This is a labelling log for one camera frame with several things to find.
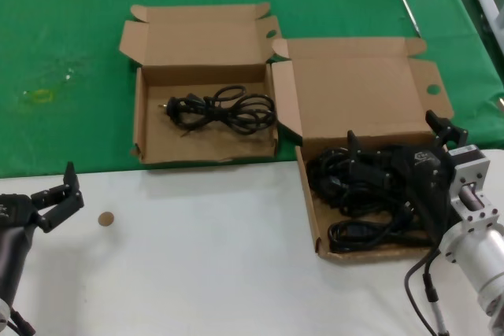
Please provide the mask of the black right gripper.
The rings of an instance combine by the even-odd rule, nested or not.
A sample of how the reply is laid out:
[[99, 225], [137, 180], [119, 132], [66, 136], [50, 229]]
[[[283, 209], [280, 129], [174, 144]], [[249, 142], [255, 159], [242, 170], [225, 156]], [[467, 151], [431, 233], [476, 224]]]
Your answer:
[[[391, 167], [404, 182], [406, 197], [421, 219], [423, 227], [433, 242], [440, 242], [452, 220], [449, 187], [453, 171], [442, 148], [451, 142], [456, 148], [466, 145], [469, 133], [452, 124], [450, 119], [437, 116], [431, 109], [425, 121], [434, 133], [434, 146], [398, 145], [391, 152]], [[353, 182], [363, 182], [380, 189], [390, 189], [391, 174], [377, 163], [361, 159], [358, 137], [347, 132], [350, 155], [349, 176]]]

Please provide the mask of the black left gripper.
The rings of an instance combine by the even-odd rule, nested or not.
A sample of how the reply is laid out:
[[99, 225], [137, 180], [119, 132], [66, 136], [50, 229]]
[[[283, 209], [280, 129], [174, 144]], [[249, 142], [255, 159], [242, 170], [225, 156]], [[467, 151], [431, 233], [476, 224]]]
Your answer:
[[[25, 194], [2, 194], [0, 203], [2, 231], [38, 226], [45, 233], [60, 226], [84, 206], [80, 183], [71, 161], [66, 165], [61, 185], [42, 190], [31, 197]], [[35, 205], [55, 206], [37, 219], [38, 210]]]

